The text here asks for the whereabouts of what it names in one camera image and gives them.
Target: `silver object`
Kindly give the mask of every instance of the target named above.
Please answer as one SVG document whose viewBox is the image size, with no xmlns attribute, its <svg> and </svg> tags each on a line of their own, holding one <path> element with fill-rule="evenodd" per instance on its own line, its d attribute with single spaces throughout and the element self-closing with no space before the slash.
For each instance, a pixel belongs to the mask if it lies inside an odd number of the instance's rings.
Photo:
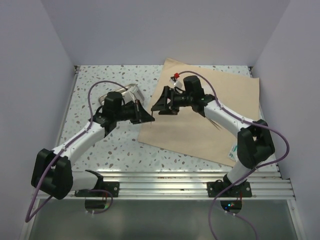
<svg viewBox="0 0 320 240">
<path fill-rule="evenodd" d="M 123 87 L 120 87 L 120 88 L 118 88 L 116 90 L 113 90 L 113 92 L 121 93 L 123 98 L 124 98 L 125 103 L 127 103 L 129 101 L 129 90 L 132 89 L 132 88 L 135 88 L 135 91 L 131 92 L 131 93 L 134 94 L 135 98 L 138 99 L 141 104 L 144 103 L 145 97 L 143 96 L 143 94 L 140 91 L 139 86 L 137 84 L 130 83 L 130 84 L 126 85 L 125 88 L 127 90 L 124 89 Z M 106 96 L 107 96 L 107 94 L 104 94 L 104 95 L 102 95 L 102 96 L 100 96 L 98 98 L 98 101 L 99 101 L 101 106 L 104 105 Z"/>
</svg>

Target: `speckled floor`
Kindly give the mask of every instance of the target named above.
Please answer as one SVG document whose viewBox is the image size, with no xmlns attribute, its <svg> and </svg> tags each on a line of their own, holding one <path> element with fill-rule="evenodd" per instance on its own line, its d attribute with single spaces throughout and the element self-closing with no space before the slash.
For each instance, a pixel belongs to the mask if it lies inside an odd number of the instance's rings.
<svg viewBox="0 0 320 240">
<path fill-rule="evenodd" d="M 215 71 L 250 76 L 247 66 L 201 66 Z M 136 83 L 144 97 L 144 107 L 149 103 L 157 85 L 162 65 L 83 65 L 75 84 L 66 121 L 62 129 L 60 144 L 76 134 L 88 121 L 90 114 L 87 94 L 90 86 L 101 80 L 111 80 L 122 85 Z M 91 94 L 92 108 L 98 106 L 98 97 L 117 89 L 116 85 L 102 83 Z M 228 172 L 231 167 L 204 159 L 167 151 L 137 141 L 140 124 L 119 122 L 115 130 L 104 140 L 97 142 L 75 163 L 73 169 L 84 171 L 121 172 Z M 267 166 L 263 172 L 277 172 L 275 165 Z"/>
</svg>

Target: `black mounting bracket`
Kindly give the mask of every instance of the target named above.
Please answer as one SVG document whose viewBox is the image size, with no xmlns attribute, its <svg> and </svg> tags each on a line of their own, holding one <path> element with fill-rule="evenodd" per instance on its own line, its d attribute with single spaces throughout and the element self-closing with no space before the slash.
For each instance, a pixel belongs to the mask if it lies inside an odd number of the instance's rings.
<svg viewBox="0 0 320 240">
<path fill-rule="evenodd" d="M 114 198 L 117 198 L 119 196 L 120 183 L 118 181 L 104 181 L 100 189 L 110 192 Z M 99 198 L 104 196 L 104 193 L 79 190 L 75 191 L 74 196 L 85 198 Z"/>
<path fill-rule="evenodd" d="M 222 182 L 210 181 L 206 183 L 206 190 L 208 192 L 209 198 L 216 197 L 222 190 L 221 188 Z M 240 193 L 242 193 L 243 198 L 251 198 L 251 186 L 248 181 L 241 183 L 240 185 L 234 186 L 228 191 L 224 192 L 219 198 L 238 198 L 240 197 Z"/>
</svg>

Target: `white wall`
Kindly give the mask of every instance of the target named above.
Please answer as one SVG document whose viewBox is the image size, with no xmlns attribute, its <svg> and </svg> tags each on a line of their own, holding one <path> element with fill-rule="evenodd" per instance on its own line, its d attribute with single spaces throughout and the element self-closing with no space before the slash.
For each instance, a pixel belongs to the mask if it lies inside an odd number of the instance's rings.
<svg viewBox="0 0 320 240">
<path fill-rule="evenodd" d="M 291 178 L 310 240 L 320 238 L 319 12 L 319 0 L 291 0 L 253 68 L 266 119 L 291 145 L 280 170 Z"/>
<path fill-rule="evenodd" d="M 19 238 L 37 152 L 52 148 L 73 79 L 40 0 L 0 1 L 0 239 Z"/>
<path fill-rule="evenodd" d="M 74 64 L 252 66 L 290 0 L 42 0 Z"/>
</svg>

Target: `robotic arm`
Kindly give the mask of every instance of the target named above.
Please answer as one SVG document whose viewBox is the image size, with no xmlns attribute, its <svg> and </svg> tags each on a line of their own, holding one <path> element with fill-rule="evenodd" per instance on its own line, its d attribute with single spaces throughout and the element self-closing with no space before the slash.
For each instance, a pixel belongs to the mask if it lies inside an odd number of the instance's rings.
<svg viewBox="0 0 320 240">
<path fill-rule="evenodd" d="M 88 122 L 79 133 L 62 145 L 52 150 L 42 149 L 37 154 L 31 185 L 37 187 L 49 163 L 62 152 L 45 175 L 41 191 L 60 200 L 70 191 L 104 190 L 100 174 L 91 170 L 72 172 L 72 166 L 93 144 L 115 129 L 117 122 L 127 120 L 132 124 L 142 124 L 155 119 L 147 113 L 139 100 L 126 103 L 121 93 L 109 92 L 104 99 L 102 112 L 95 113 L 93 122 Z"/>
<path fill-rule="evenodd" d="M 171 77 L 170 81 L 175 86 L 178 85 L 178 77 L 179 75 Z M 237 138 L 237 156 L 239 161 L 223 177 L 223 181 L 214 183 L 213 191 L 215 193 L 209 194 L 209 196 L 215 197 L 220 191 L 249 173 L 259 163 L 268 159 L 275 152 L 275 147 L 268 129 L 244 123 L 254 122 L 259 125 L 268 126 L 264 120 L 253 121 L 252 119 L 244 118 L 233 110 L 223 106 L 223 104 L 218 104 L 213 95 L 204 93 L 201 82 L 195 75 L 185 77 L 183 83 L 185 90 L 178 87 L 170 88 L 169 86 L 165 86 L 159 100 L 151 108 L 151 111 L 159 111 L 159 115 L 177 115 L 180 107 L 190 106 L 194 112 L 222 125 Z M 226 113 L 226 110 L 241 120 L 237 120 Z M 224 196 L 237 197 L 246 180 L 244 178 L 239 181 Z"/>
</svg>

